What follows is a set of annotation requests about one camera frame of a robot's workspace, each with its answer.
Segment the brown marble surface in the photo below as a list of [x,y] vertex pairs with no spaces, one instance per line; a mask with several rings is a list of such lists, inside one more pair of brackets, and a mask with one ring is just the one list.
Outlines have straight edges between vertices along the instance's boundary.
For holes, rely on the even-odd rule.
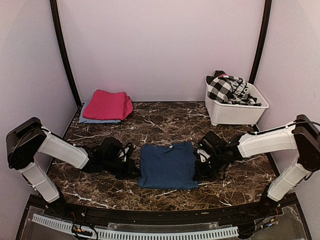
[[[137,164],[143,144],[169,146],[190,141],[194,146],[209,131],[228,140],[251,131],[251,126],[212,126],[203,102],[134,103],[134,112],[120,124],[78,123],[78,112],[66,134],[78,146],[99,145],[105,137],[132,142]],[[135,211],[185,211],[221,208],[256,202],[275,174],[262,154],[231,164],[225,180],[202,182],[194,190],[143,189],[136,180],[117,180],[107,172],[84,173],[54,160],[49,177],[61,188],[69,203]]]

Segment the folded clothes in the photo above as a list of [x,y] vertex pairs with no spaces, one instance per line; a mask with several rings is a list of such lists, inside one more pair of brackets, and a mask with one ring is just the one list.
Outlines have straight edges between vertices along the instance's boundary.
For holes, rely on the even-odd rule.
[[125,92],[96,90],[84,109],[83,117],[94,120],[125,120],[133,110],[131,99]]
[[120,120],[94,120],[94,119],[88,119],[84,118],[84,111],[85,108],[89,105],[90,101],[86,101],[81,109],[80,117],[79,117],[79,123],[80,124],[117,124],[120,123]]
[[191,142],[171,146],[145,144],[141,150],[141,178],[138,185],[146,189],[197,189],[194,148]]

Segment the laundry basket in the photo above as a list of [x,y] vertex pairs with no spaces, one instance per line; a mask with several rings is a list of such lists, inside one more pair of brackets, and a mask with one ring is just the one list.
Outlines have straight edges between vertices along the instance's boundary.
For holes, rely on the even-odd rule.
[[210,99],[208,88],[206,89],[205,106],[213,126],[218,124],[255,125],[258,122],[264,111],[269,108],[269,104],[254,85],[247,83],[247,86],[250,95],[257,98],[257,103],[261,103],[261,106],[223,104]]

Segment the wire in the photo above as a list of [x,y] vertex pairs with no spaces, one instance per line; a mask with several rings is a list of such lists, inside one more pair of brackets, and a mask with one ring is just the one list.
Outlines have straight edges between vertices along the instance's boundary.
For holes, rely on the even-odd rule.
[[89,240],[93,235],[91,233],[91,236],[89,236],[89,235],[86,237],[80,236],[79,234],[85,235],[84,232],[87,232],[87,231],[82,230],[81,225],[79,225],[79,227],[76,227],[74,223],[72,224],[71,232],[74,234],[74,235],[72,235],[73,238],[78,239],[78,240]]
[[[275,217],[275,219],[278,217],[278,215],[279,215],[279,211],[278,211],[278,209],[277,208],[275,208],[275,211],[276,211],[276,217]],[[246,232],[248,232],[248,231],[250,231],[251,229],[253,229],[253,228],[255,228],[255,227],[257,227],[258,225],[260,225],[264,220],[266,220],[267,218],[269,218],[269,216],[266,216],[265,218],[263,218],[262,220],[260,220],[259,222],[257,222],[254,226],[252,226],[252,227],[250,227],[249,229],[247,229],[247,230],[245,230],[245,231],[242,231],[242,232],[239,232],[239,234],[243,234],[243,233],[245,233],[245,235],[248,235],[249,233],[246,233]]]
[[305,177],[304,177],[304,180],[305,180],[305,181],[308,181],[309,178],[311,178],[311,176],[312,176],[313,174],[314,174],[314,171],[312,171],[309,176],[305,176]]
[[247,213],[247,212],[244,212],[244,211],[239,211],[239,212],[237,212],[237,214],[247,215],[249,217],[257,217],[258,216],[258,213],[251,214],[251,213]]
[[[82,225],[89,227],[89,228],[90,228],[91,230],[93,230],[94,233],[95,233],[95,240],[99,240],[99,236],[98,236],[97,230],[96,230],[94,227],[92,227],[90,224],[85,223],[84,221],[77,220],[77,219],[76,219],[76,215],[75,215],[75,213],[74,213],[73,211],[71,211],[71,214],[73,215],[74,219],[69,218],[69,217],[61,216],[60,214],[56,213],[56,211],[53,210],[51,207],[49,207],[49,209],[50,209],[55,215],[57,215],[59,218],[64,219],[64,220],[69,220],[69,221],[71,221],[71,222],[72,222],[72,227],[75,225],[76,222],[79,223],[79,228],[80,228],[80,229],[81,229],[81,226],[82,226]],[[82,239],[90,239],[90,237],[89,237],[89,238],[80,237],[80,238],[78,238],[78,239],[81,239],[81,240],[82,240]]]
[[218,179],[219,179],[220,181],[223,181],[223,180],[226,179],[227,168],[228,168],[229,165],[230,165],[230,163],[227,163],[227,164],[225,165],[224,170],[223,170],[223,174],[222,174],[222,178],[218,177]]
[[197,152],[197,154],[199,154],[200,156],[204,157],[205,160],[208,161],[208,158],[205,155],[203,155],[201,152]]
[[316,121],[296,121],[294,123],[289,124],[288,127],[291,127],[293,125],[298,125],[298,124],[314,124],[314,125],[320,126],[320,123]]
[[259,232],[260,230],[262,230],[262,226],[260,228],[258,228],[257,230],[253,231],[253,232],[248,232],[248,233],[241,233],[242,235],[252,235],[252,234],[255,234],[256,232]]
[[291,123],[291,124],[289,124],[289,125],[276,127],[276,128],[274,128],[274,129],[269,129],[269,130],[259,131],[259,132],[248,131],[247,133],[250,134],[250,135],[262,135],[262,134],[274,132],[274,131],[277,131],[277,130],[289,128],[289,127],[292,127],[292,126],[298,125],[298,124],[314,124],[314,125],[320,126],[320,123],[318,123],[318,122],[316,122],[316,121],[295,121],[295,122],[293,122],[293,123]]

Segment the white cable tray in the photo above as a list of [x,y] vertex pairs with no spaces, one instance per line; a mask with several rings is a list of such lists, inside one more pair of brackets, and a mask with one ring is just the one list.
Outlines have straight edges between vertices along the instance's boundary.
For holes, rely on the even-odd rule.
[[[48,216],[34,214],[32,221],[46,226],[48,228],[60,231],[66,234],[72,234],[72,222],[66,220],[58,220]],[[81,227],[85,231],[93,233],[91,239],[96,239],[94,231],[87,227]],[[207,231],[182,232],[182,233],[139,233],[111,231],[107,229],[94,228],[98,233],[99,240],[217,240],[239,236],[238,227],[226,227],[222,229],[214,229]]]

